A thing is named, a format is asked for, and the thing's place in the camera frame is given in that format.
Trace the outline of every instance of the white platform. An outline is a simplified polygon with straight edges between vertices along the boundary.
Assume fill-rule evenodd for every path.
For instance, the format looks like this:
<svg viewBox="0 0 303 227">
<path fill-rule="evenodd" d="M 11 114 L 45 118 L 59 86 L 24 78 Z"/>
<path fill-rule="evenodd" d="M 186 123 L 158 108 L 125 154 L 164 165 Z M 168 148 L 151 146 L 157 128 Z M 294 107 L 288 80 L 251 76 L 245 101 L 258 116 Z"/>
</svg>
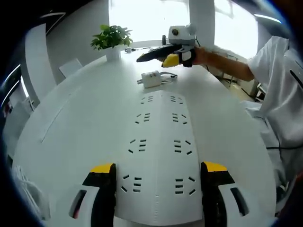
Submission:
<svg viewBox="0 0 303 227">
<path fill-rule="evenodd" d="M 202 220 L 200 163 L 185 98 L 150 92 L 138 97 L 136 111 L 116 162 L 115 215 L 149 226 Z"/>
<path fill-rule="evenodd" d="M 225 165 L 236 183 L 256 195 L 274 215 L 276 189 L 272 164 L 257 126 L 238 99 L 201 66 L 165 69 L 175 82 L 144 89 L 141 73 L 163 69 L 157 60 L 136 63 L 142 52 L 123 54 L 119 62 L 95 61 L 59 84 L 28 120 L 13 165 L 56 200 L 64 190 L 82 183 L 89 170 L 116 162 L 136 100 L 157 91 L 185 97 L 199 162 Z M 116 219 L 116 226 L 131 226 Z"/>
</svg>

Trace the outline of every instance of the white table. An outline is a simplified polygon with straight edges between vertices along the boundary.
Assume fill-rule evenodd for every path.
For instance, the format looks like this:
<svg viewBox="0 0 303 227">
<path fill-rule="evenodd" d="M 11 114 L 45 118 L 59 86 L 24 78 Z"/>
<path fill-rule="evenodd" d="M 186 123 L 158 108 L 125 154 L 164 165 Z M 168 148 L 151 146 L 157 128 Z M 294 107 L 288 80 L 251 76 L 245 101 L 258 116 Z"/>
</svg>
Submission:
<svg viewBox="0 0 303 227">
<path fill-rule="evenodd" d="M 21 165 L 33 182 L 58 199 L 71 185 L 81 184 L 93 166 L 115 162 L 137 99 L 162 89 L 186 98 L 200 162 L 225 165 L 234 180 L 274 215 L 272 164 L 239 100 L 201 66 L 165 69 L 178 79 L 144 89 L 136 83 L 141 73 L 164 69 L 156 60 L 136 63 L 140 55 L 122 53 L 117 62 L 96 60 L 58 85 L 27 122 L 13 165 Z"/>
</svg>

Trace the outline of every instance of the white pot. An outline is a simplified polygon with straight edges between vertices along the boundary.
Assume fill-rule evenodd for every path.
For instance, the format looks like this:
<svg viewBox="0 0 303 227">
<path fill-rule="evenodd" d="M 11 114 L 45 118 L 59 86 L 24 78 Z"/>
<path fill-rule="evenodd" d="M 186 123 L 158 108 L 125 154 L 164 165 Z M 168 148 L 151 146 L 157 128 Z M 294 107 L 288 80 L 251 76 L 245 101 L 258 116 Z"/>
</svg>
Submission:
<svg viewBox="0 0 303 227">
<path fill-rule="evenodd" d="M 118 46 L 107 48 L 104 51 L 107 61 L 117 61 L 121 59 L 121 51 Z"/>
</svg>

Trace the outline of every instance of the white shirt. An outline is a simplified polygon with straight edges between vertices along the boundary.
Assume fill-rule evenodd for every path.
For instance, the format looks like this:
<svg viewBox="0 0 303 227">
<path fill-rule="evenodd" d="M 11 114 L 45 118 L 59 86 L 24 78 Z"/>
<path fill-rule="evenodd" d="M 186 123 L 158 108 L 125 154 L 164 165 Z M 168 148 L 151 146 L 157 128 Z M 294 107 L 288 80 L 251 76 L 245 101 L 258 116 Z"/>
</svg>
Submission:
<svg viewBox="0 0 303 227">
<path fill-rule="evenodd" d="M 267 87 L 262 105 L 245 103 L 259 124 L 266 147 L 293 148 L 303 144 L 303 89 L 285 66 L 289 40 L 273 36 L 248 61 L 254 77 Z M 291 180 L 303 169 L 303 148 L 268 149 L 276 184 Z"/>
</svg>

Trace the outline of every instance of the person's arm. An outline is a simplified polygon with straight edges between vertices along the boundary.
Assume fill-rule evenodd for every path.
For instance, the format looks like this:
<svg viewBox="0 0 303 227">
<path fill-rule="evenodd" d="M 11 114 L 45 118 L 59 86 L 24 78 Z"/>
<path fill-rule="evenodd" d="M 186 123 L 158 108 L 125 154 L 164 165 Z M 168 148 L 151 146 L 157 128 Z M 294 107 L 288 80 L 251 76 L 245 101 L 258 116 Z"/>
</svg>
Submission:
<svg viewBox="0 0 303 227">
<path fill-rule="evenodd" d="M 254 79 L 254 75 L 247 64 L 225 58 L 216 53 L 207 52 L 204 48 L 196 48 L 196 59 L 193 63 L 195 65 L 204 64 L 215 67 L 228 75 L 242 80 L 250 81 Z"/>
</svg>

